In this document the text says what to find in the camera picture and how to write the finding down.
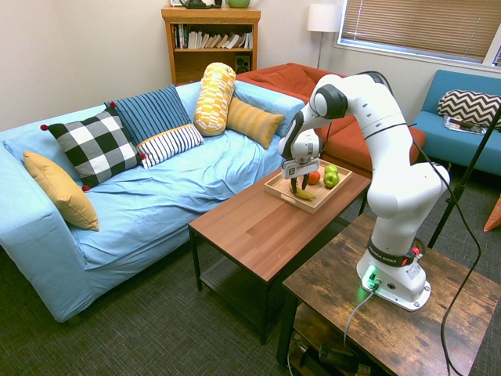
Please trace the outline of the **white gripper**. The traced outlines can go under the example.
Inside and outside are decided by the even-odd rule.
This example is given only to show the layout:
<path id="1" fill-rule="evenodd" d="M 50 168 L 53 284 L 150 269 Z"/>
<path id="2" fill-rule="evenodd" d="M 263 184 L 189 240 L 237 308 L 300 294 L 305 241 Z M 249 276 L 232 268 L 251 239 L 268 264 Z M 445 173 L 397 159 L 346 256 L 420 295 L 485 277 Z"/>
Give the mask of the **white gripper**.
<path id="1" fill-rule="evenodd" d="M 282 164 L 281 176 L 290 179 L 290 191 L 297 193 L 297 177 L 302 175 L 301 187 L 306 188 L 309 181 L 309 173 L 320 168 L 319 157 L 298 158 L 284 161 Z"/>

